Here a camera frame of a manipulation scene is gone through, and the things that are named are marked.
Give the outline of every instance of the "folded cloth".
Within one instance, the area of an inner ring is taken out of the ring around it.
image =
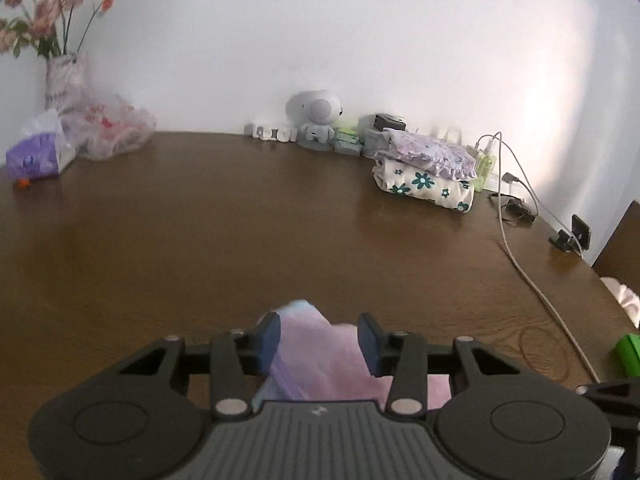
[[[600,281],[609,289],[616,301],[625,309],[629,319],[638,328],[640,325],[640,298],[638,295],[615,278],[601,278]]]
[[[450,180],[471,180],[476,177],[476,160],[457,144],[443,139],[385,128],[389,148],[380,153],[386,158],[401,160],[433,176]]]
[[[306,301],[293,301],[277,313],[280,345],[254,408],[263,400],[373,399],[385,405],[392,377],[369,374],[356,326],[331,325]],[[429,376],[428,388],[430,409],[451,398],[449,376]]]
[[[466,213],[474,200],[474,185],[467,181],[438,178],[398,160],[377,158],[373,178],[382,191],[413,196]]]

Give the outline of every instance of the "white cable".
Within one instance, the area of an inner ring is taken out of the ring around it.
[[[483,135],[482,137],[480,137],[478,139],[478,141],[476,142],[476,150],[478,149],[478,145],[480,143],[480,141],[482,139],[484,139],[485,137],[493,137],[494,139],[497,139],[498,134],[500,135],[500,138],[502,137],[502,132],[498,132],[497,134],[494,135],[490,135],[490,134],[486,134]],[[533,201],[536,203],[536,211],[540,211],[538,209],[538,204],[540,204],[540,206],[542,207],[542,209],[544,209],[547,213],[549,213],[549,215],[551,216],[551,218],[553,218],[556,222],[558,222],[560,224],[560,227],[562,229],[565,230],[565,232],[567,232],[567,234],[569,235],[569,238],[573,238],[575,240],[575,245],[577,246],[578,249],[578,253],[580,254],[580,257],[582,258],[582,247],[580,245],[580,240],[578,240],[578,238],[575,237],[574,232],[571,231],[571,229],[569,229],[566,225],[564,225],[564,223],[562,223],[561,219],[559,219],[556,215],[553,214],[553,212],[542,203],[542,200],[539,199],[539,197],[536,195],[535,190],[533,189],[533,186],[531,185],[531,183],[529,182],[529,179],[527,177],[527,174],[524,172],[524,169],[522,168],[522,164],[520,164],[520,161],[518,160],[518,157],[516,156],[516,154],[513,152],[513,150],[511,149],[511,146],[509,146],[506,142],[504,142],[503,140],[500,140],[500,145],[504,144],[509,151],[511,152],[511,155],[513,155],[513,158],[515,159],[518,167],[520,168],[520,172],[522,173],[522,175],[524,176],[524,180],[527,183],[526,186],[524,186],[524,182],[521,182],[521,184],[524,187],[528,187],[528,191],[531,195],[531,197],[533,198]],[[498,175],[498,188],[500,188],[500,181],[502,179],[502,175],[499,174]]]
[[[501,186],[500,186],[500,183],[502,182],[502,178],[501,178],[501,176],[502,176],[502,145],[504,143],[502,142],[502,133],[498,132],[496,134],[496,136],[498,136],[498,135],[500,135],[499,143],[498,143],[498,204],[500,204],[501,203],[501,197],[500,197],[501,196]],[[522,172],[522,174],[525,176],[525,179],[527,180],[527,175],[524,173],[524,171]],[[507,243],[507,237],[504,234],[504,224],[502,223],[502,208],[500,208],[500,207],[498,208],[498,224],[500,224],[500,232],[502,234],[502,241],[504,242],[504,248],[506,250],[507,256],[511,260],[511,263],[517,269],[517,271],[520,273],[520,275],[523,277],[524,281],[527,282],[529,284],[529,286],[533,289],[533,291],[538,295],[538,297],[540,298],[540,301],[542,301],[542,303],[544,304],[545,308],[549,311],[549,313],[554,318],[556,323],[558,323],[560,328],[564,331],[565,335],[567,336],[567,338],[569,339],[571,344],[574,346],[575,351],[577,352],[578,357],[580,358],[580,361],[582,361],[582,364],[584,365],[584,367],[587,368],[587,371],[589,372],[589,374],[591,375],[593,380],[596,383],[599,383],[600,382],[600,378],[598,377],[598,374],[597,374],[596,370],[593,368],[593,365],[591,365],[591,362],[589,361],[589,358],[587,357],[587,354],[584,353],[584,350],[582,350],[580,344],[576,341],[574,335],[571,333],[571,330],[569,330],[569,327],[566,325],[564,320],[562,320],[562,317],[560,316],[560,314],[558,313],[556,308],[548,300],[548,298],[544,295],[544,293],[538,288],[538,286],[533,282],[533,280],[527,275],[527,273],[524,271],[524,269],[516,261],[516,258],[513,256],[513,253],[511,253],[511,249],[509,247],[509,244]]]

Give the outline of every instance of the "white cloth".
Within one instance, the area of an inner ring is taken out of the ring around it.
[[[613,297],[625,309],[626,314],[638,328],[640,325],[640,298],[628,286],[622,285],[616,278],[601,278],[600,281],[609,289]]]
[[[471,182],[438,178],[398,160],[376,160],[373,177],[382,191],[428,200],[463,213],[471,209],[474,200],[474,185]]]

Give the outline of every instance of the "green object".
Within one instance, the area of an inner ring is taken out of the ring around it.
[[[476,163],[476,174],[478,175],[478,178],[474,180],[474,184],[476,186],[475,192],[480,192],[484,189],[486,180],[494,169],[495,161],[495,155],[487,155],[480,152],[478,162]]]
[[[616,345],[616,352],[625,367],[627,377],[640,377],[640,336],[625,335]]]
[[[357,131],[352,128],[338,128],[335,131],[335,138],[351,144],[357,144],[360,142],[360,136]]]

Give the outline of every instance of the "wood grain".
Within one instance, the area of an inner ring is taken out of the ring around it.
[[[245,137],[159,134],[15,190],[0,176],[0,478],[37,478],[30,416],[153,339],[252,326],[305,298],[331,322],[472,335],[562,381],[574,350],[501,248],[485,196],[466,215],[383,193],[364,158]],[[604,378],[633,326],[549,227],[507,227],[513,253]]]

